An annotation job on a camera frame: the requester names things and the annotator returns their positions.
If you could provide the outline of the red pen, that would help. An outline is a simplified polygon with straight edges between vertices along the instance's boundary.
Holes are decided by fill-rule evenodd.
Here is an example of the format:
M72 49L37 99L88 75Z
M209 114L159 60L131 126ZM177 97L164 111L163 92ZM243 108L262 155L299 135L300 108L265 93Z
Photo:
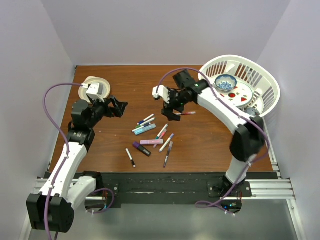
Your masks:
M195 115L196 111L187 111L187 112L177 112L175 113L176 116L187 116L187 115Z

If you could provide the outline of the pink highlighter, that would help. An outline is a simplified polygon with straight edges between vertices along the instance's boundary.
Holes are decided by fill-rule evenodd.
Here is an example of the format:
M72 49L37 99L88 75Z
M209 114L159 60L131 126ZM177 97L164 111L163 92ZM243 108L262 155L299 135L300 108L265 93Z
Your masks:
M141 140L139 142L141 145L162 145L164 143L163 139L151 139L151 140Z

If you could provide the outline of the purple black highlighter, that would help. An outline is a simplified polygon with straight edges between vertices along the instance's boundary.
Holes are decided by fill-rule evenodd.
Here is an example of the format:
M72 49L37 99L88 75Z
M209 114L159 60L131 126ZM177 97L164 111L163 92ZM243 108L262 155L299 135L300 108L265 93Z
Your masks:
M143 153L147 157L151 156L152 153L148 149L146 149L144 146L142 146L140 143L138 143L137 141L134 141L132 145L135 149L137 149L138 151L140 151L141 153Z

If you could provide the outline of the black capped white marker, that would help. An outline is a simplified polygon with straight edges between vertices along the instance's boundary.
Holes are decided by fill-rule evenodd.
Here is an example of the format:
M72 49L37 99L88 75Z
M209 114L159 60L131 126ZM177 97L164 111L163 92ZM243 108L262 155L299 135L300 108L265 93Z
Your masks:
M132 157L129 149L126 148L125 151L126 151L128 157L129 157L129 159L130 159L130 162L131 162L132 167L133 167L133 168L136 168L136 164L135 164L135 162L134 162L134 159L133 159L133 157Z

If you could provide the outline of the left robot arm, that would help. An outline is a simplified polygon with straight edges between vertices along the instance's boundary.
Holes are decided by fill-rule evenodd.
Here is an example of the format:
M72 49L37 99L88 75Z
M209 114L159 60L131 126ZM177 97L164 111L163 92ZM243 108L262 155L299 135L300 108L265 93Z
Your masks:
M88 195L99 196L104 190L101 173L86 171L73 183L76 171L95 138L94 127L104 117L120 118L127 107L115 96L76 101L71 108L71 122L61 156L50 177L38 193L31 193L26 206L31 227L35 230L66 233L77 208Z

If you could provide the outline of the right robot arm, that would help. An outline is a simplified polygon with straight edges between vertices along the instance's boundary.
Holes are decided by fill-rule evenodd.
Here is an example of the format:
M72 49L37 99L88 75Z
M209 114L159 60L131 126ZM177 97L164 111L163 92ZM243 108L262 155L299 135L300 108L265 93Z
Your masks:
M249 167L257 161L257 155L265 144L263 120L250 116L235 106L227 104L206 75L195 81L189 74L190 68L177 68L173 76L176 89L158 83L152 89L155 100L163 100L162 115L169 121L180 121L174 111L182 112L187 103L194 102L212 113L232 133L229 146L231 163L221 182L214 187L220 196L235 196L245 181Z

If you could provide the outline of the pink clear pen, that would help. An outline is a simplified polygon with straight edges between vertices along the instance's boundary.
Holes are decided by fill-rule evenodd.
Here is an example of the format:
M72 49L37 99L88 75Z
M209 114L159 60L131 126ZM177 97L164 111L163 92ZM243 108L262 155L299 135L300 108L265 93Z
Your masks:
M159 137L157 137L156 139L157 139L157 140L162 139L162 138L164 137L164 135L166 134L166 132L167 132L167 130L166 130L166 129L165 129L165 130L163 130L163 131L162 131L162 133L160 134L160 136L159 136Z

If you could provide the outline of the dark purple pen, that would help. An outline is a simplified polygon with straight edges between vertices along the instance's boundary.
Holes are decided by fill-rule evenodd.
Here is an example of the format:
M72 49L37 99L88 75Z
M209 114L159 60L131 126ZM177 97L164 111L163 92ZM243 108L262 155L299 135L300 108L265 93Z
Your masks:
M163 168L165 168L166 165L167 165L167 163L168 163L168 159L169 159L169 156L170 156L170 153L171 153L173 144L174 144L173 141L171 141L171 142L169 143L169 147L168 147L168 150L167 150L167 153L166 153L166 156L165 156Z

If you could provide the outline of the teal capped white marker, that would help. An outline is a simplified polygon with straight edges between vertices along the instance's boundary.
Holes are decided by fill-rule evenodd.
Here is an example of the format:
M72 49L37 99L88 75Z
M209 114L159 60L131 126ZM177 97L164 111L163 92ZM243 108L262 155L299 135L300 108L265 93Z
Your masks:
M164 130L166 130L168 127L168 124L165 124L164 127L160 130L160 132L156 136L156 140L160 138L161 134L163 133Z

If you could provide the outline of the blue capped white marker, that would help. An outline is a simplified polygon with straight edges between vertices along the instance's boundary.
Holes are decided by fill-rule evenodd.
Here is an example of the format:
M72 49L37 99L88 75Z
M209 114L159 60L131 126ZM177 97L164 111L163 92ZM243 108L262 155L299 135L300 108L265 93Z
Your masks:
M138 125L141 125L142 123L146 122L147 120L149 120L149 119L153 118L154 116L155 116L155 114L154 114L154 113L153 113L153 114L151 114L151 115L149 115L149 116L148 116L148 117L146 117L145 119L143 119L143 120L139 121L139 122L137 123L137 126L138 126Z

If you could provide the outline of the green capped white marker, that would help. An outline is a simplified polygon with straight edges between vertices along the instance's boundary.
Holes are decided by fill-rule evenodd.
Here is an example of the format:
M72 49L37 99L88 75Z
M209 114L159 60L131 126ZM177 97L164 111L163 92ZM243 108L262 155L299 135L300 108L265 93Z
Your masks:
M137 128L140 128L140 127L143 127L143 126L145 126L146 124L148 124L148 123L151 123L152 121L154 121L156 118L155 117L153 117L153 118L151 118L151 119L149 119L149 120L147 120L147 121L145 121L145 122L143 122L143 123L141 123L141 124L139 124L138 126L136 126L135 128L137 129Z

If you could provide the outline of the light blue highlighter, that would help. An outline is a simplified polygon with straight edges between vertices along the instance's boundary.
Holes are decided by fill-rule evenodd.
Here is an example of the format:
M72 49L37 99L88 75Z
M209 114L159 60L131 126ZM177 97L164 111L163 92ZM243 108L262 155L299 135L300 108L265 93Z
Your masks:
M135 134L136 136L138 136L138 135L141 135L141 134L143 134L143 133L145 133L145 132L148 132L148 131L150 131L150 130L153 130L153 129L155 129L155 128L156 128L156 124L155 124L155 123L149 124L149 125L143 126L142 128L136 130L136 131L134 132L134 134Z

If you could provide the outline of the dark blue white marker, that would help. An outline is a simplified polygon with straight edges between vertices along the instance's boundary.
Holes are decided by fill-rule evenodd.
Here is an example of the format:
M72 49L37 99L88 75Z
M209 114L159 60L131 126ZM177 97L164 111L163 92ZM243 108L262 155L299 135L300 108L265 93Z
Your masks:
M133 129L132 132L134 133L134 132L136 132L136 131L138 131L138 130L140 130L140 129L143 129L143 128L149 126L149 125L150 125L150 123L147 123L147 124L145 124L145 125L142 125L142 126L140 126L140 127L138 127L138 128Z

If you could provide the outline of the lilac capped white marker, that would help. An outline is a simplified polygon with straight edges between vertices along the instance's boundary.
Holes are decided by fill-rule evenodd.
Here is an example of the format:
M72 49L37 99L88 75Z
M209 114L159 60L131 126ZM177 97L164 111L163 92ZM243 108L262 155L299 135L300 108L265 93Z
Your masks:
M170 135L170 137L166 140L166 142L162 145L162 147L159 149L159 152L161 153L164 149L165 149L165 147L171 142L171 140L172 140L172 138L174 137L174 133L172 133L171 135Z

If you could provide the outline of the cream swirl plate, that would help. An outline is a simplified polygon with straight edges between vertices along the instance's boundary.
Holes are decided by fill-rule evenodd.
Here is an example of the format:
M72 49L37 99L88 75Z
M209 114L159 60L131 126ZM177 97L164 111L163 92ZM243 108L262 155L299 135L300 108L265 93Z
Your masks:
M92 104L95 100L106 99L111 93L110 83L101 77L89 76L78 89L78 96Z

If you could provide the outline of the blue white bowl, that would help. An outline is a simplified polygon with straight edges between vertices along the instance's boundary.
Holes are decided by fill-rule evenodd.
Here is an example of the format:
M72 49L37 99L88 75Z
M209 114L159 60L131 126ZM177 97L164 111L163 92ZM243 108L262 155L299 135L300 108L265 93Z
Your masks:
M219 75L215 79L215 86L218 90L222 92L232 91L237 86L237 79L229 74Z

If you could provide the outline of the white fruit pattern plate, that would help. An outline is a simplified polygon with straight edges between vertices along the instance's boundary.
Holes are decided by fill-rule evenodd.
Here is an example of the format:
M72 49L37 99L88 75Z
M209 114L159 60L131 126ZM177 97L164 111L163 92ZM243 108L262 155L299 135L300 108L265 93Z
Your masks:
M241 109L251 103L254 92L249 84L238 81L234 89L229 92L220 92L220 95L228 104Z

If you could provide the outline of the grey patterned cup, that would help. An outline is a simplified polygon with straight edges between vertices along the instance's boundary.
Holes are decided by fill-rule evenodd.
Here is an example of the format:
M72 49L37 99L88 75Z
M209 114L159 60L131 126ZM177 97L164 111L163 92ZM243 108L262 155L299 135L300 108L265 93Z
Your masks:
M260 112L254 108L254 107L249 107L244 111L246 114L250 115L250 116L259 116Z

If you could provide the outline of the white laundry basket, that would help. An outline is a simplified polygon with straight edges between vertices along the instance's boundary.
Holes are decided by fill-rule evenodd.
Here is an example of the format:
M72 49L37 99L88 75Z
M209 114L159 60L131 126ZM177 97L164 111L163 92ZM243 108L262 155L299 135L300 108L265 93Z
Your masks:
M279 102L281 91L276 79L263 67L245 57L218 56L203 65L200 71L209 78L219 94L223 91L216 88L215 80L220 75L231 75L237 82L247 83L253 90L253 99L249 105L239 108L242 111L256 108L260 113L259 116L264 118Z

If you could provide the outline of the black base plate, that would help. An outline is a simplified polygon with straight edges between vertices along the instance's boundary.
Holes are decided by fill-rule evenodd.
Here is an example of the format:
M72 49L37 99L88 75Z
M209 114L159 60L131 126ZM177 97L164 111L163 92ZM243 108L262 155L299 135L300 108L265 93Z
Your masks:
M122 205L194 205L198 201L214 202L219 194L214 188L223 173L102 173L103 185L114 192L112 208Z

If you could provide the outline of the aluminium rail frame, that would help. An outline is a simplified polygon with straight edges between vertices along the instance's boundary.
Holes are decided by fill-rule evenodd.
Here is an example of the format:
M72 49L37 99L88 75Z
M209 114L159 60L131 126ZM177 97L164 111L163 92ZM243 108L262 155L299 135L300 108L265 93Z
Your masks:
M80 170L102 173L224 173L231 155L231 134L214 116L196 114L171 122L173 149L163 168L165 154L151 150L147 157L133 148L140 140L131 130L137 119L126 116L104 120ZM136 168L126 153L129 149ZM252 170L241 191L226 198L224 210L205 204L123 204L100 214L100 196L88 197L75 213L61 240L300 240L291 181L272 171L275 162L264 160L262 172Z

